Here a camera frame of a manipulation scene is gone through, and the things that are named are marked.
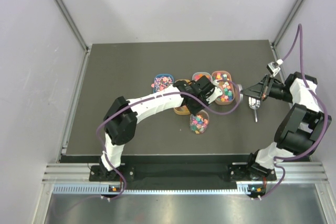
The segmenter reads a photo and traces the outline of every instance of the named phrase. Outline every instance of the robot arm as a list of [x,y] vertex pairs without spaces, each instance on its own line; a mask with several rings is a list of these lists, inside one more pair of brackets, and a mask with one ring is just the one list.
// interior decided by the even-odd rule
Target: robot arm
[[[308,150],[322,132],[324,113],[317,101],[305,86],[299,72],[290,74],[285,83],[267,74],[256,85],[242,90],[241,93],[265,101],[268,97],[292,103],[293,106],[280,124],[274,142],[267,148],[250,154],[247,170],[253,176],[267,177],[274,169],[274,157],[293,157]],[[310,87],[315,93],[317,80],[305,76]],[[328,116],[328,127],[331,116]]]
[[[192,81],[187,83],[186,81],[177,81],[165,90],[145,97],[130,100],[125,100],[124,97],[117,98],[104,117],[104,120],[127,105],[134,104],[141,100],[151,100],[133,106],[131,109],[126,110],[105,125],[106,155],[114,167],[120,166],[124,145],[132,140],[136,126],[142,120],[161,111],[184,105],[187,106],[192,114],[196,114],[204,108],[197,101],[186,95],[174,94],[165,96],[165,94],[172,92],[192,94],[206,105],[209,105],[215,101],[218,96],[223,94],[219,87],[213,85],[205,76],[203,76],[196,82]],[[112,167],[107,162],[105,154],[101,155],[101,168],[105,173],[112,171]]]

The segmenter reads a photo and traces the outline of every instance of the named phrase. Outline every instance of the white enclosure panel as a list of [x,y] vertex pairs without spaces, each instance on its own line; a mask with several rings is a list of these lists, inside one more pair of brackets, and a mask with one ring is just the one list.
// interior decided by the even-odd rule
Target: white enclosure panel
[[273,40],[295,0],[64,0],[91,43]]
[[83,58],[54,0],[0,0],[0,223],[29,223]]
[[[302,23],[304,70],[306,74],[318,78],[317,94],[334,119],[313,157],[323,162],[334,192],[336,192],[335,17],[335,0],[305,0],[278,46],[280,57],[283,57],[294,40],[297,24]],[[286,74],[299,71],[298,44],[283,65]]]

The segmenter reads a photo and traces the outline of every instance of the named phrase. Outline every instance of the colorful candy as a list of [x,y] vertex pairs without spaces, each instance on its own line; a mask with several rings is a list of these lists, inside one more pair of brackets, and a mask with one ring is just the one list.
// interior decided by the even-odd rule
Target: colorful candy
[[226,76],[224,77],[226,74],[222,75],[220,73],[217,73],[216,76],[212,76],[212,79],[213,80],[222,80],[222,81],[229,81],[230,79]]
[[220,82],[219,86],[222,87],[223,95],[218,97],[218,101],[230,102],[233,100],[233,90],[228,82]]
[[203,133],[209,124],[209,115],[204,111],[199,111],[195,116],[190,116],[190,129],[196,134]]
[[203,73],[194,75],[193,80],[198,81],[202,76],[206,76],[209,79],[209,81],[211,81],[211,76],[209,74],[203,74]]
[[152,88],[154,88],[154,93],[166,89],[168,86],[173,84],[173,79],[169,76],[156,77]]

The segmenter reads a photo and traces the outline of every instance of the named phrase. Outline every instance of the plastic container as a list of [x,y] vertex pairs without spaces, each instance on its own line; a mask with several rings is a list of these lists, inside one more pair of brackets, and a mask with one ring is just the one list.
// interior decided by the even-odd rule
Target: plastic container
[[157,87],[155,87],[155,80],[156,78],[160,78],[160,77],[170,77],[172,79],[172,83],[174,83],[174,78],[171,74],[168,74],[168,73],[161,73],[161,74],[158,74],[157,76],[155,76],[154,78],[154,83],[152,84],[152,87],[153,87],[153,93],[156,93],[158,91],[160,91]]
[[182,106],[182,107],[177,107],[174,108],[174,112],[178,115],[190,115],[190,111],[188,110],[187,106]]
[[[230,81],[232,81],[231,74],[229,72],[227,72],[227,71],[215,71],[215,72],[213,72],[211,74],[213,80],[218,80],[216,78],[218,73],[221,75],[222,79],[223,79],[223,75],[226,74],[227,78]],[[225,94],[224,94],[224,88],[223,88],[224,84],[225,84],[225,80],[219,82],[219,88],[223,91],[223,95],[221,97],[216,98],[216,100],[215,100],[215,102],[217,104],[219,104],[219,105],[228,105],[228,104],[231,104],[235,100],[235,96],[236,96],[236,92],[235,92],[235,89],[234,89],[232,83],[229,83],[230,88],[228,90],[231,90],[231,92],[232,92],[232,99],[230,101],[223,101],[222,99],[225,96]]]
[[209,114],[205,110],[190,116],[190,129],[196,134],[202,134],[209,126]]
[[212,82],[212,78],[211,78],[211,74],[207,73],[207,72],[196,72],[193,74],[193,81],[197,81],[200,77],[202,76],[207,76],[207,78],[209,79],[209,81]]

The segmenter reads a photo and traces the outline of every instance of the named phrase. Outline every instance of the orange plastic container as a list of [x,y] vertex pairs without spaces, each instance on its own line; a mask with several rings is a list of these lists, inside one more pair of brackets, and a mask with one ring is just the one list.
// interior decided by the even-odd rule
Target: orange plastic container
[[230,80],[232,81],[232,78],[231,78],[231,74],[227,71],[215,71],[211,74],[211,77],[213,79],[213,81],[215,80],[222,80],[219,82],[219,88],[222,89],[222,92],[223,92],[223,95],[216,98],[215,102],[219,105],[228,105],[228,104],[231,104],[234,100],[235,100],[235,96],[236,96],[236,92],[234,90],[234,87],[232,85],[232,83],[229,83],[229,86],[230,88],[228,88],[229,90],[231,90],[232,92],[232,99],[230,101],[223,101],[224,97],[225,97],[225,94],[224,94],[224,84],[225,84],[225,80],[223,79],[223,75],[226,74],[227,75],[227,80]]
[[190,111],[188,110],[187,106],[181,106],[181,107],[177,107],[174,108],[174,112],[178,115],[190,115]]
[[207,72],[196,72],[196,73],[194,73],[192,80],[193,81],[198,81],[199,78],[202,77],[202,76],[206,76],[209,79],[209,81],[212,82],[211,74],[209,74]]

